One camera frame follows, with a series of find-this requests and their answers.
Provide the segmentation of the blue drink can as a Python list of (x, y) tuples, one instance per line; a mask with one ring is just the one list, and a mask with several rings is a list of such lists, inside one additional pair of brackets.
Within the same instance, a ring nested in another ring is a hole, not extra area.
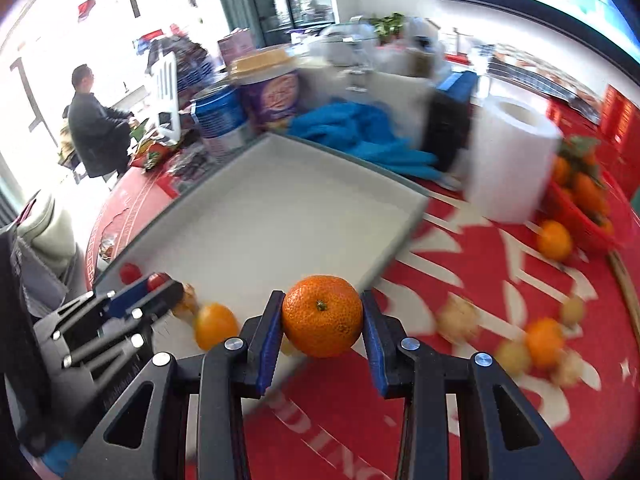
[(198, 92), (191, 102), (191, 115), (205, 147), (214, 156), (235, 152), (253, 139), (240, 92), (231, 84), (216, 84)]

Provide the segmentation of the seated man in black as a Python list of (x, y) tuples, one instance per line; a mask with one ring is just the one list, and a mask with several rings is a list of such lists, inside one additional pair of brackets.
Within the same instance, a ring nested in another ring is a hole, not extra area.
[(130, 120), (134, 114), (102, 105), (94, 93), (93, 72), (87, 64), (72, 73), (75, 93), (68, 109), (68, 126), (75, 151), (90, 178), (121, 177), (129, 167)]

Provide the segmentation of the pink drink carton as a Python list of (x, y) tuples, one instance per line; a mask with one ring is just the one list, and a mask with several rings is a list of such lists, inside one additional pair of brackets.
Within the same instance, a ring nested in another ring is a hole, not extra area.
[(219, 39), (217, 44), (224, 65), (228, 68), (238, 58), (256, 50), (253, 35), (248, 28), (233, 29), (227, 36)]

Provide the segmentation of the clear candy packet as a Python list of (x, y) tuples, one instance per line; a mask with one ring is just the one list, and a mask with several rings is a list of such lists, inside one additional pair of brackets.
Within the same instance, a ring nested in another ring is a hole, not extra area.
[(168, 164), (166, 174), (183, 181), (198, 180), (216, 164), (216, 158), (201, 145), (191, 145), (178, 153)]

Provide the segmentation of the orange beside red basket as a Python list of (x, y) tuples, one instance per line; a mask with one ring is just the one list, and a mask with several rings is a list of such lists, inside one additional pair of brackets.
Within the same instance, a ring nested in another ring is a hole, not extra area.
[(572, 254), (573, 240), (560, 222), (546, 220), (538, 229), (537, 248), (544, 258), (561, 263)]

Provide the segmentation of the red snack packet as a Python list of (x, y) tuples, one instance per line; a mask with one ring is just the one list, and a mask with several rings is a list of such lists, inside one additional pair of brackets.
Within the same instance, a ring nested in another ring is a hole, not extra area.
[(175, 141), (165, 138), (144, 140), (134, 154), (130, 166), (151, 171), (174, 154), (176, 146)]

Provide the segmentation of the blue cloth gloves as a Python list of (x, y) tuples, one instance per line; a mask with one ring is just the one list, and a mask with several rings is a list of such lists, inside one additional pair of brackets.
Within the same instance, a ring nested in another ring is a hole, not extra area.
[(288, 134), (333, 148), (405, 177), (438, 180), (437, 158), (395, 136), (382, 108), (335, 101), (295, 117)]

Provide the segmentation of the large orange mandarin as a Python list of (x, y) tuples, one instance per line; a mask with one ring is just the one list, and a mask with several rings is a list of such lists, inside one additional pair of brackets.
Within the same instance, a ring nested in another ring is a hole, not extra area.
[(352, 348), (363, 326), (356, 289), (333, 275), (311, 275), (296, 283), (282, 304), (284, 334), (311, 358), (333, 358)]

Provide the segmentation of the small orange mandarin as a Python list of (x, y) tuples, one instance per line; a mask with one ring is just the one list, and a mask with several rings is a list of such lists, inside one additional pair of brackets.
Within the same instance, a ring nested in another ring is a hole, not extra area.
[(223, 304), (208, 304), (198, 310), (194, 321), (194, 339), (207, 352), (229, 338), (237, 337), (240, 326), (233, 312)]

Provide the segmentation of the black device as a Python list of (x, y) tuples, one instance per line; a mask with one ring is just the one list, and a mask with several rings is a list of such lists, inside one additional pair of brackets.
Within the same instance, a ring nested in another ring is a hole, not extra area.
[(477, 73), (465, 70), (451, 73), (434, 90), (421, 150), (436, 157), (434, 168), (440, 172), (449, 170), (468, 142), (477, 81)]

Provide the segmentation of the red gift box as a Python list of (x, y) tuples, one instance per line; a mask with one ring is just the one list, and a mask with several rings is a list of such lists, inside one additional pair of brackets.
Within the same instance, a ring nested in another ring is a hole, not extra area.
[(548, 99), (547, 117), (564, 134), (591, 136), (599, 141), (596, 156), (632, 200), (639, 189), (639, 107), (608, 86), (596, 124), (565, 100)]

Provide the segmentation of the white shallow box tray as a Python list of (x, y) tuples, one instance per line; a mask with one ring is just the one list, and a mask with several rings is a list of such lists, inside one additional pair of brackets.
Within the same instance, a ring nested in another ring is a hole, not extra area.
[(419, 185), (323, 146), (267, 133), (184, 192), (96, 279), (122, 288), (120, 268), (164, 272), (239, 322), (302, 278), (335, 275), (370, 288), (427, 204)]

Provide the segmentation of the purple milk tea cup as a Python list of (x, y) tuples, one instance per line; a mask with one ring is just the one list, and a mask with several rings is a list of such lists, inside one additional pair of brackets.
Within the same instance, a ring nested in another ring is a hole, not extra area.
[(285, 131), (297, 115), (299, 76), (285, 46), (247, 53), (231, 64), (230, 77), (257, 132)]

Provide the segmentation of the beige dried fruit ball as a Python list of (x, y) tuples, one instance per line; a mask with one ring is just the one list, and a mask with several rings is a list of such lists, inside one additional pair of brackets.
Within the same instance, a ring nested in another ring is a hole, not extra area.
[(517, 340), (505, 339), (498, 344), (494, 358), (511, 377), (527, 374), (532, 368), (532, 358), (526, 344)]
[(582, 380), (584, 360), (575, 350), (565, 350), (552, 370), (550, 380), (559, 388), (574, 387)]
[(480, 311), (471, 301), (450, 294), (436, 314), (436, 326), (450, 344), (464, 344), (480, 334)]

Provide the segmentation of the green potted plant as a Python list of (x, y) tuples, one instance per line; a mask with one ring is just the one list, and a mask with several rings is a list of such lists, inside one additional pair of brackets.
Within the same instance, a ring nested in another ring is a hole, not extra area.
[(368, 18), (368, 22), (374, 27), (380, 44), (389, 44), (400, 38), (405, 24), (405, 15), (394, 12), (382, 18), (372, 16)]

